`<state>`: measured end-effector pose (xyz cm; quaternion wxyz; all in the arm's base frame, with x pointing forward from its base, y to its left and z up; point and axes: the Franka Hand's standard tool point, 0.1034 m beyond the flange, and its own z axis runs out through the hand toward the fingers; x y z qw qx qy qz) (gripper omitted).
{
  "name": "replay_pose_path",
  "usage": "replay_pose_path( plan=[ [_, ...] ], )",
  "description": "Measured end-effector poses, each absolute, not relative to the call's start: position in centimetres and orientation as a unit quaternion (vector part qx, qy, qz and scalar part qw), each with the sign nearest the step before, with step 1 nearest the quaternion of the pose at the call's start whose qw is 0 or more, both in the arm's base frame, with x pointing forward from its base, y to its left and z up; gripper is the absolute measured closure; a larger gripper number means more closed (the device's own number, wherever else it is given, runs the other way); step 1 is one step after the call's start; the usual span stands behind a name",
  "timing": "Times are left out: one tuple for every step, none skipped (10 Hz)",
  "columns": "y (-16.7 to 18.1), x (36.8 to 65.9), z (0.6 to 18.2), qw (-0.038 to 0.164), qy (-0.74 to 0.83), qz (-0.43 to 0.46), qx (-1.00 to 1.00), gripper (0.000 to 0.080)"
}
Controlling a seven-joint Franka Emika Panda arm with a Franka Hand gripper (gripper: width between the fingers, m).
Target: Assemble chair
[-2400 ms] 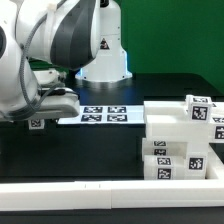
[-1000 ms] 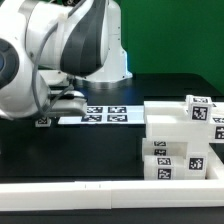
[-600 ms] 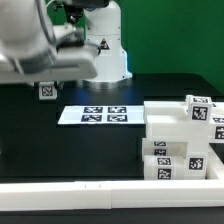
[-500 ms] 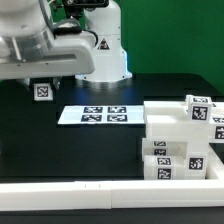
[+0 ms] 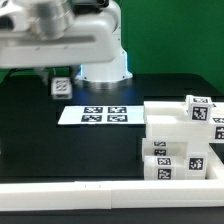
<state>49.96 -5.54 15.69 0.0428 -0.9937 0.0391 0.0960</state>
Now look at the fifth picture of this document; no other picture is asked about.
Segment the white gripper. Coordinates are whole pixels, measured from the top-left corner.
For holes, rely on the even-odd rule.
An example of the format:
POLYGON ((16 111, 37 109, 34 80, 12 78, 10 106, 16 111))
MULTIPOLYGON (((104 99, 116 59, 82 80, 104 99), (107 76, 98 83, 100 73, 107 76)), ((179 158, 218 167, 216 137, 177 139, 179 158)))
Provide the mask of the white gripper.
POLYGON ((0 20, 0 68, 57 67, 110 62, 116 56, 118 21, 101 12, 76 16, 63 6, 5 6, 0 20))

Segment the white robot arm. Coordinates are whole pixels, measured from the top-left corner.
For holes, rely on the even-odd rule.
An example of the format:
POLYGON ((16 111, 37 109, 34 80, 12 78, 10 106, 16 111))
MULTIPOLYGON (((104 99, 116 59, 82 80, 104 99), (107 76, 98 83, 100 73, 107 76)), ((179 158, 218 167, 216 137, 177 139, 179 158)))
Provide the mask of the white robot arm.
POLYGON ((114 0, 0 0, 0 68, 76 67, 75 81, 115 87, 129 81, 114 0))

